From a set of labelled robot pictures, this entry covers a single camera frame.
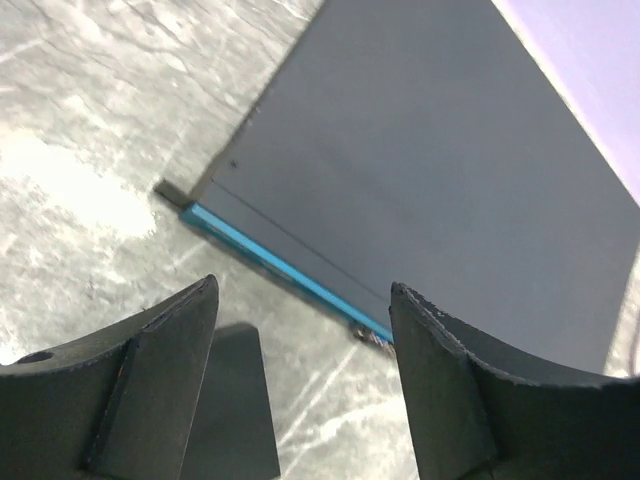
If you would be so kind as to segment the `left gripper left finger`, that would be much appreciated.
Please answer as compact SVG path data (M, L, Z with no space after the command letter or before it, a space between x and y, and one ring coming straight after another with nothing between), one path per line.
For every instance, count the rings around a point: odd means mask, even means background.
M1 370L5 479L176 479L212 345L213 276Z

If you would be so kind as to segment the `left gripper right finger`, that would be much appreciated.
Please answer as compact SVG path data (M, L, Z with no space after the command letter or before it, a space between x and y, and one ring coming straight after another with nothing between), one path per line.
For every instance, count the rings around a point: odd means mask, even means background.
M405 284L389 314L423 479L635 479L639 381L519 350Z

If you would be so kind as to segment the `large blue rack switch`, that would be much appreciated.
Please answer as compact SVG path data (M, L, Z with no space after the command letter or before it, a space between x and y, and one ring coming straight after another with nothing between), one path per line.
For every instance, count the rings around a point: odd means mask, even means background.
M189 192L155 192L384 341L391 286L629 376L639 209L491 1L326 1Z

